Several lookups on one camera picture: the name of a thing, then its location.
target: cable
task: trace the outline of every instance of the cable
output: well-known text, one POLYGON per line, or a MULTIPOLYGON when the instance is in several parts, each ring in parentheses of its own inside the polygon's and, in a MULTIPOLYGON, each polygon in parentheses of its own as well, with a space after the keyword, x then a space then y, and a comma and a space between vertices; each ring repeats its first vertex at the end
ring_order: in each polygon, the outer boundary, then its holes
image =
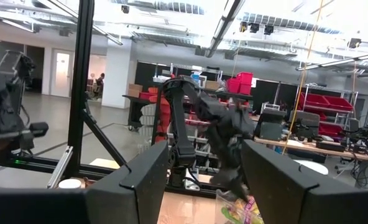
MULTIPOLYGON (((321 17, 321 12, 322 12, 322 8, 323 8, 323 0, 321 0, 320 2, 320 8, 318 9, 318 16, 316 18, 316 22, 315 24, 318 24, 319 20, 320 20, 320 17, 321 17)), ((304 85, 304 82, 305 82, 305 76, 306 76, 306 73, 307 73, 307 61, 311 55, 311 48, 313 46, 313 42, 314 42, 314 37, 315 37, 315 34, 316 34, 316 29, 317 29, 318 26, 314 26, 314 30, 313 30, 313 35, 311 37, 311 42, 310 42, 310 47, 308 48, 308 53, 307 53, 307 58, 306 58, 306 63, 304 65, 304 70, 302 71, 302 74, 301 74, 301 80, 300 80, 300 86, 299 86, 299 91, 297 93, 297 100, 296 100, 296 106, 295 106, 295 110, 293 112, 293 118, 292 118, 292 122, 290 124, 290 128, 289 128, 289 133, 288 133, 288 138, 285 142, 285 147, 283 147, 283 150, 282 150, 282 155, 285 155, 285 152, 287 150, 287 147, 288 147, 288 142, 289 142, 289 139, 290 139, 290 135, 292 133, 292 129, 293 129, 293 124, 295 123, 295 120, 296 120, 296 115, 297 115, 297 107, 298 107, 298 103, 300 101, 300 95, 301 95, 301 89, 303 88, 303 85, 304 85)))
POLYGON ((236 50, 236 54, 235 54, 235 60, 234 60, 234 67, 233 67, 233 69, 232 69, 232 74, 231 74, 231 78, 232 77, 234 77, 234 72, 235 72, 235 68, 236 68, 236 61, 237 61, 237 58, 238 58, 238 53, 239 53, 239 49, 241 48, 241 40, 239 40, 239 42, 238 42, 238 48, 237 48, 237 50, 236 50))

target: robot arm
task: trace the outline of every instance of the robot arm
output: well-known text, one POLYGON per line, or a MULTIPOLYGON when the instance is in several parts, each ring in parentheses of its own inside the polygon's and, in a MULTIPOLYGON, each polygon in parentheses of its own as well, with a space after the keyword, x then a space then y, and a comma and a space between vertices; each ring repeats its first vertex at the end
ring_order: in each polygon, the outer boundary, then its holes
POLYGON ((19 141, 21 149, 29 150, 34 147, 33 138, 44 136, 48 130, 47 123, 34 123, 27 128, 19 116, 25 81, 34 67, 29 57, 11 50, 0 62, 0 142, 5 143, 0 146, 19 141))
POLYGON ((211 152, 221 161, 220 172, 213 177, 212 184, 222 185, 247 200, 241 187, 243 183, 241 140, 232 144, 231 141, 233 137, 251 138, 254 127, 249 119, 249 112, 237 106, 227 108, 217 99, 199 90, 190 77, 166 81, 163 85, 163 93, 170 104, 172 116, 171 125, 174 136, 171 150, 172 170, 184 175, 185 169, 191 167, 196 159, 195 148, 186 135, 183 98, 187 96, 193 104, 198 119, 210 123, 205 135, 211 146, 211 152))

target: ceiling duct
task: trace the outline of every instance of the ceiling duct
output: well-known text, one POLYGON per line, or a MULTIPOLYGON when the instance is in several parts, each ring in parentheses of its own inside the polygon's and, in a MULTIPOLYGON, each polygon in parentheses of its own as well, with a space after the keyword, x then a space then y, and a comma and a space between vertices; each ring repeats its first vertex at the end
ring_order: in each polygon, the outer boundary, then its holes
POLYGON ((293 19, 285 19, 274 16, 267 16, 262 14, 256 14, 251 12, 244 12, 243 16, 238 16, 238 20, 248 23, 270 25, 275 27, 284 27, 290 29, 298 29, 305 31, 314 31, 316 27, 317 32, 324 34, 341 34, 342 32, 337 29, 331 29, 329 27, 318 26, 309 22, 296 21, 293 19))
POLYGON ((205 9, 199 5, 191 4, 189 0, 181 1, 136 1, 136 0, 111 0, 112 3, 125 4, 143 9, 153 9, 158 11, 182 12, 188 14, 204 15, 205 9))

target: white pillar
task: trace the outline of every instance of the white pillar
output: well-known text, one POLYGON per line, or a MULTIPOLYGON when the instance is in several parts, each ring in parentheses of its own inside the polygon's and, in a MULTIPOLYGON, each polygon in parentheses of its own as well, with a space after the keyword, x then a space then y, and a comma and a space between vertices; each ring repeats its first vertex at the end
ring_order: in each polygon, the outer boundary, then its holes
POLYGON ((131 40, 122 40, 123 46, 108 41, 105 68, 103 106, 115 108, 129 107, 128 99, 122 97, 127 93, 129 83, 136 77, 136 53, 131 40))

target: red storage bin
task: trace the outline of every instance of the red storage bin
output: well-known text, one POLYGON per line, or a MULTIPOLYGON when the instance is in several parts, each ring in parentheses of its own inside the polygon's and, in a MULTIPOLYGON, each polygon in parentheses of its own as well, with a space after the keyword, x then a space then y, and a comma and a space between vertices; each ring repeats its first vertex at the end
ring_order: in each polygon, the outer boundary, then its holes
POLYGON ((236 79, 239 80, 241 84, 252 85, 253 73, 239 72, 236 75, 236 79))
POLYGON ((328 117, 322 111, 308 110, 308 109, 305 109, 305 111, 318 114, 320 116, 320 121, 326 121, 326 119, 328 119, 328 117))
POLYGON ((141 92, 140 99, 149 100, 151 96, 155 96, 155 93, 141 92))
POLYGON ((337 124, 320 123, 318 133, 330 137, 338 137, 342 130, 342 127, 337 124))
POLYGON ((238 93, 240 85, 241 82, 239 80, 236 80, 235 78, 230 78, 229 80, 227 80, 227 88, 228 92, 230 93, 238 93))
POLYGON ((252 85, 241 83, 238 93, 243 94, 243 95, 250 95, 251 94, 251 89, 252 89, 252 85))
POLYGON ((326 101, 329 103, 329 108, 336 110, 352 111, 352 105, 343 98, 335 96, 324 96, 326 101))
MULTIPOLYGON (((299 101, 301 107, 303 107, 304 105, 304 99, 305 99, 305 93, 301 93, 300 101, 299 101)), ((307 94, 306 105, 327 108, 329 106, 329 102, 322 95, 309 93, 307 94)))

